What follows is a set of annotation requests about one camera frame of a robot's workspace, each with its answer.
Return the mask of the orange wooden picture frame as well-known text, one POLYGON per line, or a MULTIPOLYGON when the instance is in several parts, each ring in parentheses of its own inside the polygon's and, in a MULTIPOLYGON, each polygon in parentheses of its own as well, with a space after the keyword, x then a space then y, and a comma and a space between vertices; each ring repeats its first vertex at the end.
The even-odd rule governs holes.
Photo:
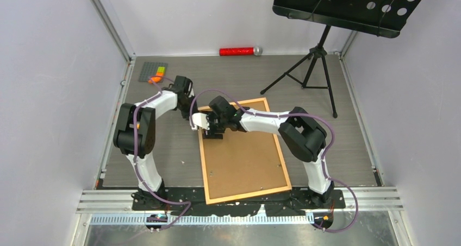
POLYGON ((207 204, 248 198, 266 200, 292 185, 275 134, 226 130, 222 139, 206 139, 199 128, 201 167, 207 204))

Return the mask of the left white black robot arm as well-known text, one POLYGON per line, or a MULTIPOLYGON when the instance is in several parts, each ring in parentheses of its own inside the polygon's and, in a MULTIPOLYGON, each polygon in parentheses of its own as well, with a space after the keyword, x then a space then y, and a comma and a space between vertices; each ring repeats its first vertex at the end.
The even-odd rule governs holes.
POLYGON ((156 120, 170 111, 179 111, 182 119, 188 121, 191 113, 197 111, 192 80, 177 76, 167 87, 147 100, 132 104, 124 103, 116 122, 113 144, 131 163, 138 180, 138 190, 132 194, 134 206, 161 210, 166 205, 182 206, 188 209, 188 201, 167 200, 165 186, 153 158, 156 120))

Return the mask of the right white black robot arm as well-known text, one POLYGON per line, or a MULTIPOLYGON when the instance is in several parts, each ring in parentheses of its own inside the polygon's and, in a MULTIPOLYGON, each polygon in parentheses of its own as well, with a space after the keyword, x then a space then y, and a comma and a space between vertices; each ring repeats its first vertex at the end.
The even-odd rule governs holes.
POLYGON ((202 128, 203 137, 220 139, 226 130, 262 132, 282 138, 292 155, 302 161, 308 177, 308 196, 317 208, 332 201, 334 181, 326 165, 327 132, 318 121, 301 107, 288 112, 260 111, 241 104, 230 104, 217 96, 210 110, 194 112, 190 119, 194 128, 202 128))

